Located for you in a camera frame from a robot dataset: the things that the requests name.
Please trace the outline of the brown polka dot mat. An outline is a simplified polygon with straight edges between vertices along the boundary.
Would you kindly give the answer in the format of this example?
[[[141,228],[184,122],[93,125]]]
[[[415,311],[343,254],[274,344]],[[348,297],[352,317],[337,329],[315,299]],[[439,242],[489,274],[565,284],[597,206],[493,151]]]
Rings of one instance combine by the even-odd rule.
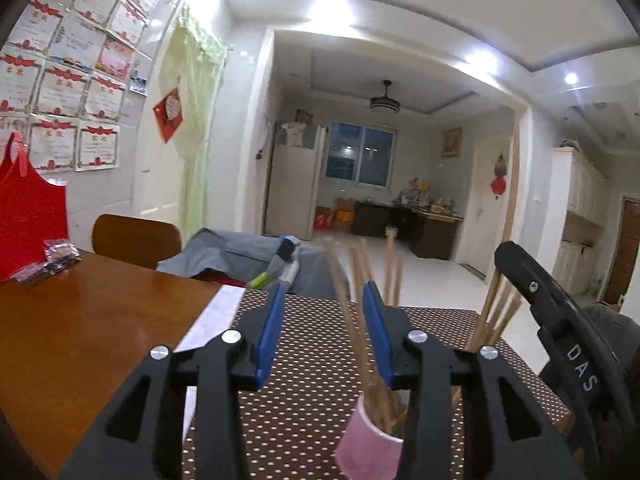
[[[477,314],[469,310],[402,307],[413,326],[462,348]],[[568,408],[500,339],[498,349],[552,422]],[[251,479],[346,479],[334,452],[360,395],[355,358],[336,301],[288,296],[268,384],[240,394]],[[463,479],[463,415],[452,419],[450,479]]]

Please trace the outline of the clear plastic packet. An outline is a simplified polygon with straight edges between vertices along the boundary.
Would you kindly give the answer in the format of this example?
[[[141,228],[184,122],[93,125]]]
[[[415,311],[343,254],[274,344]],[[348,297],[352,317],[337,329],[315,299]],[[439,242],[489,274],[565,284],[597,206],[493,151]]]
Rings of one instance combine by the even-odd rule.
[[[46,240],[44,261],[24,266],[11,275],[11,280],[32,283],[61,273],[78,262],[81,262],[79,250],[70,240]]]

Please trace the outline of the pink paper cup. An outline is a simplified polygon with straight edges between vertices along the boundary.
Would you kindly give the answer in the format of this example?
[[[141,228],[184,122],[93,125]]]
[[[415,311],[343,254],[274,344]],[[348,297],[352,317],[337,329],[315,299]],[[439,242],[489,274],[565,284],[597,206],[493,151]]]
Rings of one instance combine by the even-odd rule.
[[[370,421],[360,394],[334,457],[338,469],[352,480],[396,478],[404,441],[389,436]]]

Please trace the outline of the grey jacket on chair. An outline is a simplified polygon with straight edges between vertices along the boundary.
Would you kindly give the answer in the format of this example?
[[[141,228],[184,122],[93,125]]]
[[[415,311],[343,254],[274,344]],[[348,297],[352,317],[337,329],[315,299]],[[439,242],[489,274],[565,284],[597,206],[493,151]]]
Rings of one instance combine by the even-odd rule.
[[[160,260],[156,270],[182,278],[215,271],[247,284],[267,270],[280,245],[279,237],[203,228],[177,255]],[[291,292],[316,299],[337,298],[323,247],[309,242],[299,246],[299,270]]]

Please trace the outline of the window with bars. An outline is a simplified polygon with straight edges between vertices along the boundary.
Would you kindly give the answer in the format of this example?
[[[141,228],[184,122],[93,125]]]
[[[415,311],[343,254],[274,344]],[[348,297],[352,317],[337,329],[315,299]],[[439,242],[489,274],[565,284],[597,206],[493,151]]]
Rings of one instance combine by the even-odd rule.
[[[393,131],[334,122],[324,174],[330,179],[387,188],[395,141]]]

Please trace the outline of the small framed picture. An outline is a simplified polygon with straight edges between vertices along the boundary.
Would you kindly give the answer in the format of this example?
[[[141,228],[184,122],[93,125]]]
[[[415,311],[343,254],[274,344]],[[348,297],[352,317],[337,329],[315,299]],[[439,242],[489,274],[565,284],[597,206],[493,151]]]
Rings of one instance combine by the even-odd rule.
[[[458,157],[460,155],[462,136],[462,128],[453,128],[442,133],[442,158]]]

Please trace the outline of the green door curtain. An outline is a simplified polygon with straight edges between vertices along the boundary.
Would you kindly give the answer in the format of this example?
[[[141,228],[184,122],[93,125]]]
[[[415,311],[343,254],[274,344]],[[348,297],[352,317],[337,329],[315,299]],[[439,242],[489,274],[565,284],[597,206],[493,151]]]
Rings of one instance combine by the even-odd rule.
[[[158,75],[162,95],[175,96],[180,103],[181,122],[169,142],[183,161],[178,228],[184,238],[198,232],[206,220],[210,126],[227,55],[228,48],[216,32],[184,4]]]

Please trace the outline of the red door ornament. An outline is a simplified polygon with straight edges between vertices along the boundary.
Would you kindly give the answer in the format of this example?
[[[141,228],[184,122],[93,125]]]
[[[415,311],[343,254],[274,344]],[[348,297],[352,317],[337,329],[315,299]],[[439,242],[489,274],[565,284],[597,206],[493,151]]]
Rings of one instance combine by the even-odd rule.
[[[508,161],[500,154],[494,166],[494,178],[490,182],[490,189],[495,200],[498,200],[506,192],[506,176],[508,175]]]

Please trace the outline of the red diamond wall decoration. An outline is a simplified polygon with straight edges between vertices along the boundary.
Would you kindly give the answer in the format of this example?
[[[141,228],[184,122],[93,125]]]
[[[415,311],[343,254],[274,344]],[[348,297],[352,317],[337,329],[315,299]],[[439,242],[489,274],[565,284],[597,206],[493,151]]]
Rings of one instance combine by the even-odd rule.
[[[154,107],[160,138],[168,143],[183,121],[179,89],[171,89]]]

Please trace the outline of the dark jacket on chair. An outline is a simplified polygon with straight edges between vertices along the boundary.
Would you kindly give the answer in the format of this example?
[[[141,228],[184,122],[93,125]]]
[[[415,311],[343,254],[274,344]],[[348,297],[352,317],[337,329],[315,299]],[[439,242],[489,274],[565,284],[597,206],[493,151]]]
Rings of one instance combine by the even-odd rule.
[[[583,307],[582,312],[590,318],[620,362],[627,365],[639,349],[639,325],[604,304],[590,304]]]

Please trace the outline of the brown wooden chair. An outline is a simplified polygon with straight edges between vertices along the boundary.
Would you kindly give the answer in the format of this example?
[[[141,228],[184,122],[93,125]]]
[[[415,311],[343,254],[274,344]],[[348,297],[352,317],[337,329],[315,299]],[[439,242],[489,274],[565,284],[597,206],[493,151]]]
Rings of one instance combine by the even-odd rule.
[[[101,214],[96,219],[91,243],[97,255],[151,270],[182,249],[180,232],[173,224],[119,214]]]

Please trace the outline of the dark wooden desk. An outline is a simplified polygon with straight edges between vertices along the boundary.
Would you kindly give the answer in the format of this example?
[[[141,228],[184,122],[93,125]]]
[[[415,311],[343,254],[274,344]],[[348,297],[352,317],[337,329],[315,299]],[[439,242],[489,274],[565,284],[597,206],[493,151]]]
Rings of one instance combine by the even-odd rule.
[[[409,206],[357,202],[352,234],[386,237],[388,229],[419,258],[450,260],[463,219]]]

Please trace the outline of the white refrigerator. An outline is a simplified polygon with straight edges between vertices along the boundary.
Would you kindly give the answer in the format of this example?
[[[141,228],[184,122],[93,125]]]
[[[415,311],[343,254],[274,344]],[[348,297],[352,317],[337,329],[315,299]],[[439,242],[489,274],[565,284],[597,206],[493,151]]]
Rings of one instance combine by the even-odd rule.
[[[304,122],[278,125],[269,168],[266,234],[311,239],[327,131]]]

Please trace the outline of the red tote bag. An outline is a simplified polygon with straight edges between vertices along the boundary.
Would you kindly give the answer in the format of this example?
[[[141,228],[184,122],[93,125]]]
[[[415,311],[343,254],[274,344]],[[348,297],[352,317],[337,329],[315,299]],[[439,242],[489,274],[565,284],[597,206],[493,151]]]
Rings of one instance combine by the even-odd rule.
[[[66,185],[41,177],[12,132],[1,162],[1,281],[46,261],[48,240],[68,240]]]

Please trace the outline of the white tall cabinet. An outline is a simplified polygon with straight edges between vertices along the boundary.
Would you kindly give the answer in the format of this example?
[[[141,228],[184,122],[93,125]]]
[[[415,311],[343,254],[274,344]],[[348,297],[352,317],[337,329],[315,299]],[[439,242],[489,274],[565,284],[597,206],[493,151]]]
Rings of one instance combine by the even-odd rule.
[[[566,292],[584,296],[596,275],[610,186],[574,148],[551,151],[551,182],[538,262]]]

